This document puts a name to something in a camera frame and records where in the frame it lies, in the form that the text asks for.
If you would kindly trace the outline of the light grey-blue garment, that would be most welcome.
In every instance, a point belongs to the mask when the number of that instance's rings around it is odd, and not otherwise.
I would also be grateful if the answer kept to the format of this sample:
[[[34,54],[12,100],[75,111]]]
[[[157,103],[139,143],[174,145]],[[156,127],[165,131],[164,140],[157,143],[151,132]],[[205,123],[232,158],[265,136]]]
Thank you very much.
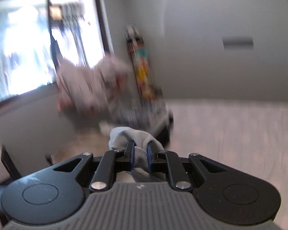
[[[147,147],[149,143],[156,146],[156,151],[164,150],[162,144],[151,134],[135,130],[130,127],[116,127],[110,132],[109,149],[125,149],[128,142],[132,140],[135,143],[134,167],[129,174],[135,182],[163,182],[165,175],[162,173],[149,173]]]

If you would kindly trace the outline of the pink dotted crumpled duvet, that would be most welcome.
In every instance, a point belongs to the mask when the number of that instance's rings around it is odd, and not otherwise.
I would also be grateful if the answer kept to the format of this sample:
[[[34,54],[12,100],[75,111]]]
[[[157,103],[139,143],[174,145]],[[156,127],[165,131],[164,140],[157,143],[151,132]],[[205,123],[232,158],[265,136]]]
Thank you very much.
[[[59,111],[109,111],[126,87],[131,71],[130,65],[114,55],[104,56],[92,68],[61,59],[56,75]]]

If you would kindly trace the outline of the plush toy hanging organizer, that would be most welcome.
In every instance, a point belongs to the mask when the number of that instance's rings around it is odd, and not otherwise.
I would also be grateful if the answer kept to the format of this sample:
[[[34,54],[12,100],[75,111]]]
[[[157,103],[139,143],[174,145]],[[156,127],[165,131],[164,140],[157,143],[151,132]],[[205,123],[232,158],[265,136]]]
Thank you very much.
[[[153,82],[148,52],[143,37],[134,24],[125,27],[125,38],[141,101],[157,101],[158,90]]]

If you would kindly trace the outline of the pink dotted bed sheet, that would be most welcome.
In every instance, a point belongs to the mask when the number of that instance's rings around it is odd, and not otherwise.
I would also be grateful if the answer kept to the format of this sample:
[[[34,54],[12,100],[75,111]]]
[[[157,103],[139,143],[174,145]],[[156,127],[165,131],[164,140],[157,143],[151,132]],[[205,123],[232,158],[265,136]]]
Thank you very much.
[[[281,194],[275,222],[288,229],[288,103],[167,100],[174,125],[168,148],[199,153],[273,184]]]

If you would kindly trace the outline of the dark framed window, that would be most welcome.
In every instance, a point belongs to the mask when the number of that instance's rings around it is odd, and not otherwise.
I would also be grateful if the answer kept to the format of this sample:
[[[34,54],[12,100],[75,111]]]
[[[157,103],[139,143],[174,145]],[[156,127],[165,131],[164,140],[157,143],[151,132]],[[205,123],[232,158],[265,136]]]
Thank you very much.
[[[94,67],[109,50],[100,0],[0,0],[0,106],[53,85],[61,59]]]

